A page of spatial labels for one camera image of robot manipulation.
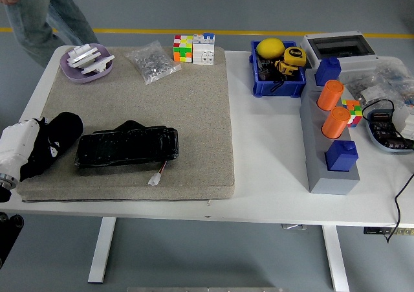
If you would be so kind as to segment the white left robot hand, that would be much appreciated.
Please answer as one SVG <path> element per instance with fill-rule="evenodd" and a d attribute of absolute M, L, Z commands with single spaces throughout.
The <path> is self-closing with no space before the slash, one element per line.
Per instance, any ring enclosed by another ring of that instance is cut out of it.
<path fill-rule="evenodd" d="M 50 121 L 33 118 L 5 128 L 1 135 L 1 180 L 19 182 L 42 174 L 61 154 L 61 142 L 48 136 Z"/>

